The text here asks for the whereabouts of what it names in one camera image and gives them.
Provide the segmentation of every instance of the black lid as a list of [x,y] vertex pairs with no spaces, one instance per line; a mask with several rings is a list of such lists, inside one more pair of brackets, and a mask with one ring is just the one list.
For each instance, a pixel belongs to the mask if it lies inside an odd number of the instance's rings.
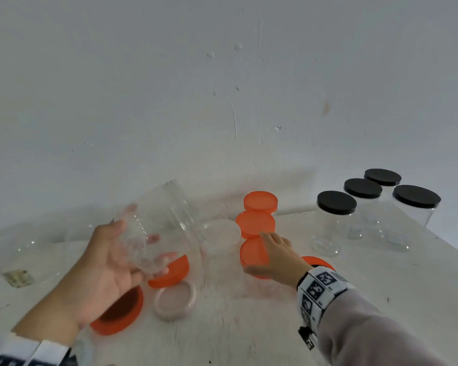
[[350,178],[344,182],[344,191],[362,199],[376,199],[380,197],[382,188],[369,179]]
[[392,195],[401,203],[424,209],[436,208],[441,201],[435,192],[413,185],[399,185]]
[[397,186],[402,177],[394,171],[381,168],[370,168],[365,171],[366,179],[372,180],[382,186]]
[[318,207],[325,212],[344,216],[354,212],[356,200],[341,191],[323,191],[318,195]]

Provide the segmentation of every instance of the white table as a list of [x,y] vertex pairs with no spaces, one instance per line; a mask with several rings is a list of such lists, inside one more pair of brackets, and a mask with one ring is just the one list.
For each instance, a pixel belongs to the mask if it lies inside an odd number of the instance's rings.
[[[277,232],[289,238],[302,255],[315,255],[308,246],[312,215],[277,217]],[[72,256],[79,257],[86,243],[67,244]],[[424,241],[408,253],[349,241],[342,244],[340,256],[328,261],[381,311],[458,365],[455,248],[428,231]],[[54,284],[12,289],[0,279],[0,298],[10,302],[0,309],[0,332],[8,331]],[[86,330],[96,345],[97,365],[315,364],[297,334],[302,322],[290,288],[241,274],[217,284],[205,280],[193,312],[174,323],[155,317],[153,292],[144,289],[144,309],[128,329],[110,337]]]

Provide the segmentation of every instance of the right hand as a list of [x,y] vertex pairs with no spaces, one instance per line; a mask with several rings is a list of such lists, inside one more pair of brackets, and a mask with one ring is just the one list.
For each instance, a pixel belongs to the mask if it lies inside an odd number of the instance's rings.
[[279,283],[297,287],[299,280],[312,268],[297,254],[290,240],[277,233],[261,233],[269,256],[269,265],[250,265],[243,270],[251,276],[269,277]]

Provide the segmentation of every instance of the orange jar lid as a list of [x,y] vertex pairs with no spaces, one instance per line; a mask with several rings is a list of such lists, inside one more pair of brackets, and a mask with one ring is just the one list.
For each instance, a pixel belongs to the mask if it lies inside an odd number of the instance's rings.
[[275,232],[275,219],[261,211],[245,211],[236,217],[236,223],[243,239],[255,238],[260,232]]
[[[266,252],[265,243],[261,237],[256,237],[246,240],[241,249],[239,249],[239,260],[241,261],[241,266],[251,266],[251,265],[268,265],[269,256]],[[264,276],[257,276],[259,279],[269,279]]]
[[244,197],[244,209],[257,210],[268,214],[276,212],[278,198],[268,191],[253,191]]
[[302,257],[302,259],[305,262],[307,262],[308,264],[310,264],[311,266],[314,266],[314,265],[324,266],[324,267],[330,268],[331,270],[335,271],[334,267],[332,267],[329,263],[327,263],[325,260],[322,260],[321,258],[305,256],[305,257]]
[[97,320],[91,328],[100,335],[116,334],[131,325],[140,314],[144,296],[140,286],[136,286],[122,295]]
[[149,286],[154,289],[161,289],[179,283],[190,271],[190,263],[188,257],[184,255],[171,262],[168,265],[168,270],[169,272],[166,275],[148,280],[147,283]]

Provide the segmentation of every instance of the gray sleeve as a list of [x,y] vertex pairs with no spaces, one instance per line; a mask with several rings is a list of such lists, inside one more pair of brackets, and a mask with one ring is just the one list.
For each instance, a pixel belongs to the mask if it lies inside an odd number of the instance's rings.
[[335,298],[318,327],[318,347],[333,366],[445,366],[396,321],[355,289]]

